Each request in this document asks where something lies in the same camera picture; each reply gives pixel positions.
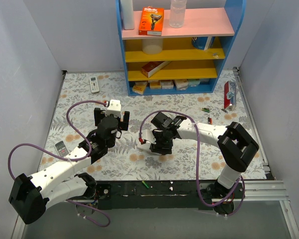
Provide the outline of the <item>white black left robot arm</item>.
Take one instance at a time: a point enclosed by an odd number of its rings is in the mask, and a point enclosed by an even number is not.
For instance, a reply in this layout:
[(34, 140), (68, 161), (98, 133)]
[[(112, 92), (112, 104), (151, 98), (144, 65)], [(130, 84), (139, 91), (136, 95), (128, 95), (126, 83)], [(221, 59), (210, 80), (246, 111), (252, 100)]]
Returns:
[(92, 165), (115, 146), (117, 133), (128, 130), (129, 112), (121, 112), (120, 101), (105, 103), (105, 110), (95, 109), (96, 129), (70, 153), (59, 156), (51, 166), (30, 176), (13, 177), (9, 203), (25, 224), (37, 221), (45, 211), (73, 197), (91, 199), (97, 191), (95, 179), (77, 172)]

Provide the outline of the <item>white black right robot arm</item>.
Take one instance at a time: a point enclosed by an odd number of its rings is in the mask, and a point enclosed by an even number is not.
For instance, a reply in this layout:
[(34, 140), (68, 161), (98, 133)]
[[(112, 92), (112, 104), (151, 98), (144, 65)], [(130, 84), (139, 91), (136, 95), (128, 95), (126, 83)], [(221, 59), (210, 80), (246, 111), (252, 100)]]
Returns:
[(246, 171), (259, 150), (258, 143), (238, 122), (228, 126), (195, 123), (186, 116), (174, 119), (158, 112), (151, 123), (154, 140), (149, 146), (153, 153), (172, 154), (174, 139), (192, 139), (220, 149), (225, 160), (225, 167), (217, 178), (216, 194), (226, 198), (233, 192), (233, 185), (239, 176)]

